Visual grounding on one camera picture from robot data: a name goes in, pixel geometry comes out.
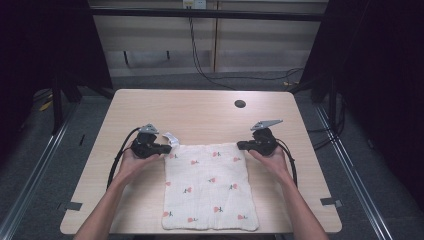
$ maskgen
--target wooden table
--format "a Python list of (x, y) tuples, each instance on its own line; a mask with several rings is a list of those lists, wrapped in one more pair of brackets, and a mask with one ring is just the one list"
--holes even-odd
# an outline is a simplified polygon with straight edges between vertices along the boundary
[[(246, 107), (234, 102), (243, 100)], [(106, 189), (108, 174), (128, 133), (152, 123), (161, 134), (171, 132), (180, 144), (218, 144), (251, 140), (250, 128), (260, 120), (283, 119), (270, 127), (296, 159), (299, 190), (326, 232), (341, 230), (334, 205), (323, 206), (331, 197), (293, 95), (283, 92), (119, 90), (111, 103), (72, 202), (80, 211), (68, 210), (61, 231), (74, 234), (94, 209)], [(156, 143), (166, 144), (158, 136)], [(249, 183), (259, 218), (255, 233), (291, 232), (282, 192), (267, 170), (246, 153)], [(161, 225), (165, 192), (163, 157), (144, 169), (125, 189), (111, 232), (128, 234), (227, 234), (240, 230), (164, 230)]]

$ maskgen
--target aluminum rail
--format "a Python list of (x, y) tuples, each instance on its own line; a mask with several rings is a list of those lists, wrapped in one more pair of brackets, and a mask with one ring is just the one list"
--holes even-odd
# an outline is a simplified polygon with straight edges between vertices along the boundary
[(90, 8), (51, 7), (48, 13), (89, 14), (97, 16), (134, 16), (134, 17), (182, 17), (182, 18), (225, 18), (321, 22), (330, 18), (321, 13), (253, 12), (202, 9), (151, 9), (92, 6)]
[[(326, 129), (331, 129), (328, 115), (325, 112), (325, 109), (322, 105), (319, 105), (316, 108), (316, 111), (318, 113), (318, 116), (321, 120), (322, 125)], [(372, 200), (370, 194), (368, 193), (368, 190), (366, 189), (364, 183), (362, 182), (361, 177), (359, 176), (359, 173), (356, 171), (355, 165), (353, 164), (351, 158), (349, 157), (345, 147), (343, 146), (340, 138), (332, 131), (327, 131), (328, 137), (330, 139), (333, 139), (331, 141), (333, 148), (339, 157), (340, 163), (342, 164), (347, 177), (350, 180), (350, 183), (352, 184), (353, 189), (355, 190), (356, 195), (359, 198), (359, 201), (362, 204), (362, 207), (365, 211), (365, 214), (368, 217), (368, 220), (370, 221), (372, 227), (374, 228), (374, 231), (380, 240), (393, 240), (393, 236), (390, 233), (390, 230), (384, 221), (383, 216), (381, 215), (380, 211), (378, 210), (376, 204)]]
[(44, 149), (43, 154), (39, 158), (37, 165), (35, 166), (31, 176), (27, 180), (24, 188), (19, 194), (18, 199), (15, 201), (11, 209), (9, 210), (4, 221), (0, 225), (0, 239), (1, 240), (10, 240), (15, 234), (16, 229), (18, 228), (19, 223), (21, 222), (25, 211), (27, 210), (35, 192), (37, 191), (45, 172), (53, 158), (54, 153), (56, 152), (57, 147), (62, 141), (63, 136), (68, 128), (69, 122), (72, 119), (74, 113), (76, 112), (78, 104), (71, 104), (68, 115), (59, 129), (59, 131), (51, 136), (49, 143)]

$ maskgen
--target cloth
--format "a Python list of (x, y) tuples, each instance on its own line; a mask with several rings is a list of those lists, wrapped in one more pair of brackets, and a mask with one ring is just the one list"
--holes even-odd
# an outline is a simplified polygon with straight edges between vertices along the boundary
[(246, 160), (235, 143), (174, 147), (165, 175), (164, 229), (259, 227)]

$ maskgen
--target human hand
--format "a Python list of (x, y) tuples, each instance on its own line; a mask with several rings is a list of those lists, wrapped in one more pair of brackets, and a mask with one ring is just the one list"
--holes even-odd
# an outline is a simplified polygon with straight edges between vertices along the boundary
[(148, 158), (141, 159), (131, 149), (131, 143), (128, 144), (122, 156), (121, 166), (115, 178), (123, 181), (125, 185), (130, 183), (141, 172), (141, 170), (149, 163), (156, 161), (159, 154), (154, 154)]
[(260, 161), (268, 169), (268, 171), (275, 175), (280, 181), (289, 175), (286, 157), (280, 146), (278, 146), (269, 156), (262, 156), (255, 150), (249, 150), (249, 153)]

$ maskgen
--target wire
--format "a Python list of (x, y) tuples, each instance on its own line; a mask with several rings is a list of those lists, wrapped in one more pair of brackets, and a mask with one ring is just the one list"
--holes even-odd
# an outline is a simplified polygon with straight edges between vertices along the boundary
[(190, 35), (191, 35), (192, 55), (193, 55), (194, 66), (196, 67), (197, 72), (201, 76), (203, 76), (206, 80), (208, 80), (209, 82), (211, 82), (211, 83), (213, 83), (215, 85), (218, 85), (218, 86), (221, 86), (221, 87), (225, 87), (225, 88), (228, 88), (228, 89), (231, 89), (231, 90), (236, 90), (236, 89), (234, 89), (232, 87), (229, 87), (229, 86), (226, 86), (224, 84), (220, 84), (220, 83), (214, 82), (213, 80), (223, 80), (223, 79), (253, 79), (253, 80), (263, 80), (263, 81), (274, 81), (274, 80), (280, 80), (280, 79), (285, 79), (285, 78), (288, 80), (288, 78), (291, 75), (293, 75), (293, 74), (295, 74), (295, 73), (297, 73), (299, 71), (303, 71), (304, 70), (304, 68), (292, 68), (292, 69), (289, 69), (288, 71), (286, 71), (286, 73), (285, 73), (284, 76), (274, 77), (274, 78), (261, 78), (261, 77), (249, 77), (249, 76), (245, 76), (245, 77), (242, 77), (242, 76), (233, 76), (233, 77), (210, 77), (210, 76), (206, 76), (206, 74), (202, 70), (202, 67), (201, 67), (201, 64), (200, 64), (200, 60), (199, 60), (199, 57), (198, 57), (198, 54), (197, 54), (196, 41), (195, 41), (195, 37), (194, 37), (193, 19), (192, 18), (189, 18), (189, 22), (190, 22)]
[(291, 92), (294, 95), (300, 91), (313, 88), (314, 86), (316, 86), (316, 84), (319, 84), (319, 81), (321, 79), (329, 77), (329, 76), (330, 76), (330, 73), (327, 71), (324, 71), (324, 73), (315, 74), (313, 77), (310, 77), (309, 80), (300, 82), (294, 88), (290, 89), (289, 92)]
[(127, 138), (125, 138), (125, 141), (122, 144), (121, 149), (119, 149), (119, 152), (118, 152), (118, 154), (115, 157), (115, 161), (112, 164), (112, 168), (110, 169), (110, 173), (109, 173), (109, 178), (108, 178), (108, 181), (107, 181), (106, 189), (108, 189), (109, 188), (109, 185), (112, 183), (113, 175), (115, 175), (115, 170), (116, 170), (116, 166), (118, 166), (119, 159), (121, 159), (122, 154), (128, 149), (128, 148), (125, 148), (125, 146), (127, 145), (128, 139), (131, 137), (131, 135), (133, 135), (134, 132), (138, 131), (139, 129), (140, 128), (135, 128), (134, 130), (132, 130), (128, 134)]
[(335, 136), (331, 137), (330, 139), (326, 139), (324, 141), (321, 141), (321, 142), (314, 144), (313, 147), (314, 147), (315, 151), (325, 147), (330, 142), (339, 138), (339, 136), (342, 134), (342, 132), (344, 130), (345, 115), (346, 115), (345, 112), (346, 112), (346, 100), (343, 97), (342, 98), (342, 106), (341, 106), (341, 109), (340, 109), (340, 112), (339, 112), (339, 122), (337, 123), (337, 128), (335, 129), (335, 132), (334, 132)]
[(293, 182), (297, 187), (297, 170), (296, 170), (296, 165), (294, 164), (294, 158), (291, 155), (291, 152), (289, 150), (289, 148), (287, 147), (286, 143), (283, 142), (280, 139), (275, 139), (277, 140), (278, 145), (283, 149), (283, 151), (287, 154), (287, 157), (289, 157), (289, 162), (290, 162), (290, 166), (292, 169), (292, 174), (293, 174)]

